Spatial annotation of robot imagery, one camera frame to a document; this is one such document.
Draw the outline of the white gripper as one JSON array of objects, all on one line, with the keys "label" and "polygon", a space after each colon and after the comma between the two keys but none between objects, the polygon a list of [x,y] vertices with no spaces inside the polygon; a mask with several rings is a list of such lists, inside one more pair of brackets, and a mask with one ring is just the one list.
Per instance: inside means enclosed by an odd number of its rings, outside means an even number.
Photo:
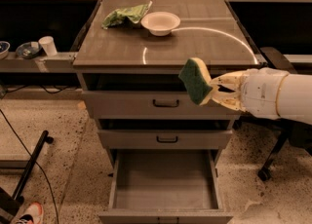
[{"label": "white gripper", "polygon": [[213,88],[225,87],[241,93],[212,90],[210,99],[234,111],[247,111],[257,118],[278,119],[277,96],[288,71],[272,68],[248,69],[225,73],[211,79]]}]

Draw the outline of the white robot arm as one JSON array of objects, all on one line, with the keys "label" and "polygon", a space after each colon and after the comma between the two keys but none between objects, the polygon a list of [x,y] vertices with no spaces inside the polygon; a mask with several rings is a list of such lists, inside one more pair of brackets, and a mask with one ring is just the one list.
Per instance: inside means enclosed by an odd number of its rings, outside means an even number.
[{"label": "white robot arm", "polygon": [[257,118],[312,125],[312,76],[272,68],[226,73],[211,80],[212,99]]}]

